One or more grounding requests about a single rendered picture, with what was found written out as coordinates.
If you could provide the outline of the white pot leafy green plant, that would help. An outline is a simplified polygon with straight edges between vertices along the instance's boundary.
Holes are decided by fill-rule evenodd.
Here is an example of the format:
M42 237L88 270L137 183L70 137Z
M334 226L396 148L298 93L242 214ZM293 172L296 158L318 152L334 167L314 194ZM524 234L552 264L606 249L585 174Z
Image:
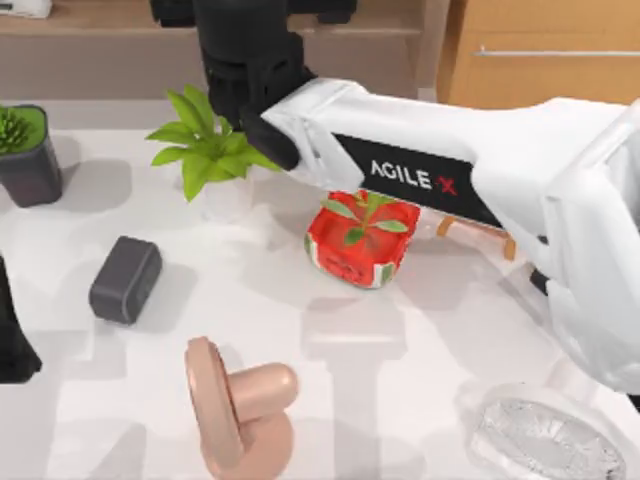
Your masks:
M177 166L185 200L197 203L205 218L232 223L245 217L252 206L252 171L280 168L214 111L204 91L187 84L181 92L168 90L167 97L177 119L146 136L164 145L151 165Z

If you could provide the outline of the wooden cupboard door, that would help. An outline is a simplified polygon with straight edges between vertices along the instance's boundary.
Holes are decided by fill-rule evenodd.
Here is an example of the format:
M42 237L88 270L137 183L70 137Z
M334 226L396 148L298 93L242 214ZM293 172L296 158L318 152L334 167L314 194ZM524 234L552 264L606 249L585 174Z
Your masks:
M640 98L640 58L487 58L490 50L640 50L640 0L450 0L442 103L488 109L564 96Z

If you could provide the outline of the red pot small plant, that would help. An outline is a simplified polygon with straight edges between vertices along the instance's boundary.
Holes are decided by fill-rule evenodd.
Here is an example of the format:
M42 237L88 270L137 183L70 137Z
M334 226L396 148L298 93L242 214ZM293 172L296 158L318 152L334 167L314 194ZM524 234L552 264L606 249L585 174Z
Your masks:
M304 248L325 273L381 288L397 273L419 217L419 207L384 195L331 192L307 229Z

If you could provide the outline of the clear stand with wooden legs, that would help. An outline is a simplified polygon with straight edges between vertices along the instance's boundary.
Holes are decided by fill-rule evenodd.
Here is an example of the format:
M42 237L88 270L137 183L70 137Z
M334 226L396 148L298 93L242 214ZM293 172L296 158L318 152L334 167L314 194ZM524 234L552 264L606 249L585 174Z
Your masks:
M499 238L502 241L502 255L508 261L514 261L517 252L517 245L514 238L505 230L484 225L472 220L444 214L432 209L423 208L419 222L427 222L435 226L435 234L439 237L446 237L455 225L465 226L473 231L483 232L489 236Z

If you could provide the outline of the white box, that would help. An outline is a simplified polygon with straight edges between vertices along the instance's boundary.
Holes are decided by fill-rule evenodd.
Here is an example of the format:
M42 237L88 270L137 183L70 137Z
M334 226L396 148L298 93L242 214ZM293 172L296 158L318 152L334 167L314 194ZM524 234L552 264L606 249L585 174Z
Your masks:
M46 19L52 5L52 0L0 0L0 15Z

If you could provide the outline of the dark grey pot green plant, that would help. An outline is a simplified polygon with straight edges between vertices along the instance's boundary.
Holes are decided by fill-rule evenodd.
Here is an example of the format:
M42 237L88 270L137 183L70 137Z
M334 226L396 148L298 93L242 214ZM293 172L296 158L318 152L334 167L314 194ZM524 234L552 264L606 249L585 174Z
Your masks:
M62 174L41 106L0 105L0 184L20 208L62 197Z

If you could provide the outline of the dark grey rounded box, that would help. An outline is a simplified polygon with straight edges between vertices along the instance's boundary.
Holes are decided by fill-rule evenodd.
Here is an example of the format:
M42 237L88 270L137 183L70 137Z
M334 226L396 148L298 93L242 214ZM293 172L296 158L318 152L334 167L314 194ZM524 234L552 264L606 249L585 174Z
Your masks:
M123 325L136 323L162 267L161 252L155 243L120 236L89 289L94 315Z

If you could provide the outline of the beige peg stand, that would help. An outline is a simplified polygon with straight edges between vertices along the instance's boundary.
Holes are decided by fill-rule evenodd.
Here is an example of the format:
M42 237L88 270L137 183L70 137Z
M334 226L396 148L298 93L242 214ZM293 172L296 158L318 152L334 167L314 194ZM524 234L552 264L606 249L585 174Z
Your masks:
M230 376L244 454L230 480L276 480L293 452L294 430L286 409L298 396L296 373L270 363Z

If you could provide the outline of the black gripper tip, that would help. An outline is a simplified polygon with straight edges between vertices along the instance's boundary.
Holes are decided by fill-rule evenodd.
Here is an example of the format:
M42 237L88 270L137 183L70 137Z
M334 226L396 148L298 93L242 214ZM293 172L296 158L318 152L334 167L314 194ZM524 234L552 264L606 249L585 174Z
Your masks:
M16 315L6 264L0 255L0 384L23 384L42 368Z

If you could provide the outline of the clear glass pot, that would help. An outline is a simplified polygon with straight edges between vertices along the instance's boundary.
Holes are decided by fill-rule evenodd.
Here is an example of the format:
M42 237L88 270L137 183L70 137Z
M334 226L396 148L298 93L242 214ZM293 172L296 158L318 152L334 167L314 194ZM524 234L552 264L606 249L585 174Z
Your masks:
M640 451L601 411L550 387L489 388L466 411L469 459L505 480L633 480Z

